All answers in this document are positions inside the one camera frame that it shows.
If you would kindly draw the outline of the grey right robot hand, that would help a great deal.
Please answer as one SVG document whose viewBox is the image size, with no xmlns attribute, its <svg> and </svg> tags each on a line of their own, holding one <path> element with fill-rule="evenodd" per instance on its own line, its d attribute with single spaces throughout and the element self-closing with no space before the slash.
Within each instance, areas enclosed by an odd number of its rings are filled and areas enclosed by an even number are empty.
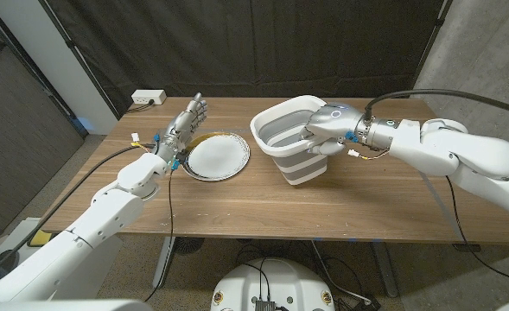
<svg viewBox="0 0 509 311">
<path fill-rule="evenodd" d="M 301 129 L 302 140 L 310 141 L 308 152 L 334 156 L 347 143 L 357 143 L 373 151 L 388 151 L 400 125 L 398 120 L 370 117 L 351 105 L 327 103 Z"/>
</svg>

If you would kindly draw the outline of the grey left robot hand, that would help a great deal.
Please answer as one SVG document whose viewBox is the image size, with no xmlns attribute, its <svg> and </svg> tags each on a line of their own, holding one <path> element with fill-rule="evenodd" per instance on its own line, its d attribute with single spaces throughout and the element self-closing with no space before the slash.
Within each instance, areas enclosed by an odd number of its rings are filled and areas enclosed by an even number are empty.
<svg viewBox="0 0 509 311">
<path fill-rule="evenodd" d="M 154 148 L 154 154 L 169 162 L 180 154 L 192 141 L 196 130 L 207 118 L 207 102 L 197 92 L 187 108 L 180 112 L 161 134 Z"/>
</svg>

